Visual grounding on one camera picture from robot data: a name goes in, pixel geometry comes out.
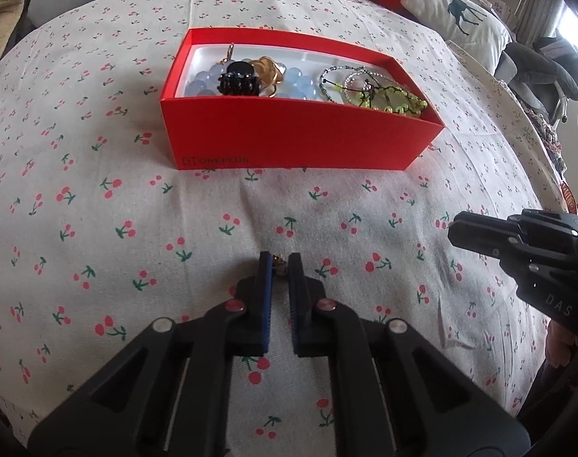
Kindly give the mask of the person's right hand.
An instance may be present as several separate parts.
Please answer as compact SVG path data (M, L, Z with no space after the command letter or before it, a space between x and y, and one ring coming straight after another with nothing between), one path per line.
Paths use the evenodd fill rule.
M566 367L572 358L572 349L578 349L578 337L559 323L551 320L547 329L545 356L553 368Z

